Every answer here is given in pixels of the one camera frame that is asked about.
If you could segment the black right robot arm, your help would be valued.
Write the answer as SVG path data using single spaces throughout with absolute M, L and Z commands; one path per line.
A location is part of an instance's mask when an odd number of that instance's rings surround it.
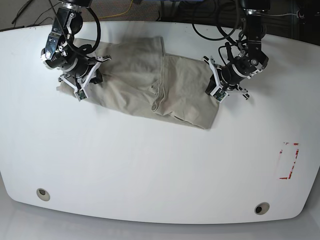
M 101 40 L 101 24 L 91 9 L 90 0 L 62 0 L 62 6 L 55 10 L 51 32 L 40 59 L 50 70 L 59 69 L 62 75 L 59 82 L 64 82 L 73 89 L 75 97 L 81 101 L 89 98 L 89 84 L 100 84 L 103 81 L 99 67 L 111 60 L 111 57 L 96 56 L 95 50 Z M 97 37 L 94 45 L 75 46 L 75 35 L 83 26 L 82 9 L 85 8 L 94 18 Z

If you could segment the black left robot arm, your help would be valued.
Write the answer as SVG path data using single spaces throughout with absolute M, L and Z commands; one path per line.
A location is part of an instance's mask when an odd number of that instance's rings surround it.
M 215 63 L 212 57 L 203 57 L 203 61 L 212 71 L 205 93 L 219 103 L 229 95 L 237 93 L 249 99 L 248 91 L 240 86 L 240 82 L 261 73 L 269 61 L 262 51 L 262 38 L 266 30 L 262 25 L 262 15 L 270 10 L 271 2 L 269 0 L 235 0 L 234 4 L 235 25 L 232 31 L 226 34 L 217 24 L 216 27 L 222 34 L 220 38 L 204 36 L 196 29 L 194 23 L 191 24 L 195 33 L 205 40 L 227 41 L 218 48 L 218 52 L 225 48 L 228 62 L 220 65 Z

